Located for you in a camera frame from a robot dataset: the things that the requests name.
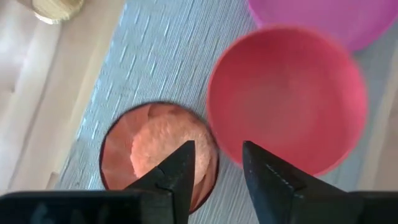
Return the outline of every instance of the small round dish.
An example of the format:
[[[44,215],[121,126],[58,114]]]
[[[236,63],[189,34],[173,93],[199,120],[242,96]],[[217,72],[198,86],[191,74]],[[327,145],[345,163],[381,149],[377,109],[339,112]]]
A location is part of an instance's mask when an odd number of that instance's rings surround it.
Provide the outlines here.
[[[195,140],[195,185],[190,211],[208,198],[218,174],[216,144],[191,111],[169,103],[148,103],[125,112],[109,129],[101,148],[100,171],[108,190],[123,190],[185,141]]]

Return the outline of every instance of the round gold object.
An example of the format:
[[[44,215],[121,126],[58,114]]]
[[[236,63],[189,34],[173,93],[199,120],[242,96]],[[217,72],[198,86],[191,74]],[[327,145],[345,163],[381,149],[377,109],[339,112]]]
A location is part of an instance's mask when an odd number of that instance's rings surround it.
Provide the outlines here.
[[[32,0],[37,18],[48,24],[70,20],[83,6],[84,0]]]

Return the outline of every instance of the red bowl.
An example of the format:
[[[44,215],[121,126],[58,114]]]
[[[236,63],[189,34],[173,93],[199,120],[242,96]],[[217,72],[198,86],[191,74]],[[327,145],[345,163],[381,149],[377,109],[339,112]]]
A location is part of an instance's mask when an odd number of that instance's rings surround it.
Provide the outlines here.
[[[360,139],[366,88],[339,45],[309,30],[273,27],[239,39],[218,60],[207,111],[221,150],[240,166],[249,140],[322,175]]]

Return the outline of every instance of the bowl rim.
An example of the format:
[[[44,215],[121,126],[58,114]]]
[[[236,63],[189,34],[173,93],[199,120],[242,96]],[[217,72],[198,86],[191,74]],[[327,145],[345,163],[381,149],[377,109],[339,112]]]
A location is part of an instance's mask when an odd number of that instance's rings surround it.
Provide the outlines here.
[[[253,0],[246,0],[248,9],[250,14],[252,15],[254,22],[258,28],[264,26],[272,26],[272,24],[268,24],[265,19],[262,19],[258,13],[258,10],[255,10],[253,7]],[[344,45],[350,52],[355,52],[358,50],[365,49],[369,45],[371,45],[374,41],[376,41],[381,35],[383,35],[387,30],[394,25],[396,19],[398,19],[398,7],[396,8],[396,13],[391,15],[391,18],[386,19],[383,26],[377,26],[369,35],[365,35],[365,37],[357,38],[356,40],[349,41],[347,43],[341,43]]]
[[[355,133],[351,139],[351,141],[348,143],[348,147],[346,152],[339,158],[337,159],[334,163],[326,166],[324,169],[320,170],[319,172],[315,174],[311,174],[314,176],[320,176],[327,174],[329,171],[332,171],[333,169],[337,168],[350,154],[351,152],[354,151],[355,147],[358,145],[359,140],[361,139],[366,124],[367,124],[367,117],[368,117],[368,91],[367,91],[367,86],[363,78],[363,71],[361,67],[356,63],[354,58],[351,56],[351,54],[340,44],[338,44],[336,41],[333,39],[329,38],[328,36],[324,36],[319,34],[317,31],[314,31],[312,29],[308,28],[303,28],[300,26],[285,26],[285,25],[275,25],[275,26],[269,26],[269,27],[264,27],[258,30],[255,30],[253,32],[250,32],[246,35],[243,35],[239,38],[237,38],[231,45],[229,45],[224,52],[221,54],[221,56],[218,58],[218,60],[215,63],[215,66],[213,67],[213,71],[211,72],[209,82],[208,82],[208,88],[207,88],[207,93],[206,93],[206,112],[207,112],[207,120],[208,124],[212,130],[213,137],[221,151],[223,151],[238,167],[243,168],[243,164],[241,161],[238,161],[237,158],[235,158],[232,153],[226,149],[225,143],[223,141],[220,141],[220,138],[218,137],[218,132],[217,128],[215,128],[215,121],[214,117],[212,114],[212,107],[210,103],[211,95],[212,95],[212,86],[213,86],[213,79],[214,76],[217,72],[218,67],[220,66],[221,62],[225,58],[226,55],[230,53],[231,50],[233,50],[237,45],[241,44],[247,39],[253,38],[257,35],[262,35],[263,33],[266,32],[274,32],[278,30],[292,30],[295,32],[301,32],[304,34],[307,34],[312,37],[316,37],[318,39],[321,39],[324,41],[326,45],[329,45],[331,48],[335,49],[341,56],[345,57],[347,61],[353,65],[354,69],[357,70],[357,73],[359,74],[358,81],[360,86],[360,91],[363,93],[363,106],[365,108],[364,110],[364,117],[360,123],[358,123],[358,132]]]

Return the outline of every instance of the blue-gray fabric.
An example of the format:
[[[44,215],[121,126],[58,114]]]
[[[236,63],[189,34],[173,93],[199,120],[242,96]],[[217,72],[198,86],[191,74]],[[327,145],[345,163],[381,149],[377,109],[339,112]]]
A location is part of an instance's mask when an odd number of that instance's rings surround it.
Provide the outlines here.
[[[208,78],[217,58],[253,29],[244,0],[128,0],[57,188],[103,189],[102,140],[113,121],[133,106],[171,101],[205,118]],[[339,168],[322,177],[345,190],[356,187],[384,91],[398,27],[389,33],[357,55],[371,106],[364,137]],[[221,153],[216,187],[190,223],[257,222],[242,170]]]

